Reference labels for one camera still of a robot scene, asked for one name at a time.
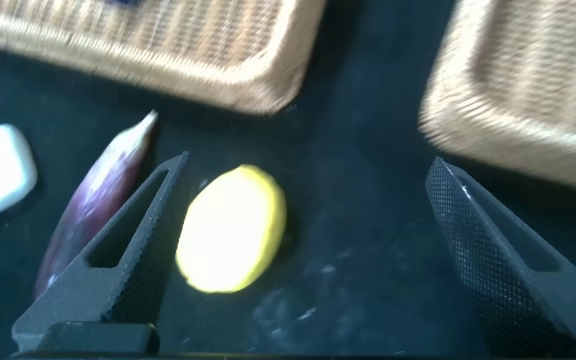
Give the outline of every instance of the black tablecloth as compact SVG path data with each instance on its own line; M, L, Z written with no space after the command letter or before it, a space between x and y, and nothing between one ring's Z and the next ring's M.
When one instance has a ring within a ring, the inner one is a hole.
M0 123L26 135L39 170L32 193L0 215L0 358L15 350L10 326L31 302L39 262L74 189L110 139L153 108L161 123L142 178L188 150L208 181L241 163L260 165L289 206L286 245L249 289L208 296L173 274L159 324L163 350L484 354L424 191L436 153L416 130L452 5L330 1L304 89L273 117L0 52ZM522 207L531 196L543 204L552 192L470 168L539 231L574 237L557 244L576 254L576 219L552 220L565 202ZM576 205L576 193L568 194Z

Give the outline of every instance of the wicker basket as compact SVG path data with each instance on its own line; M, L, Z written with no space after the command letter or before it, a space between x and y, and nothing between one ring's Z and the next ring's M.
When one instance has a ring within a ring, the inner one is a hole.
M0 49L252 113L297 94L325 0L0 0Z
M576 187L576 0L461 0L420 128L448 152Z

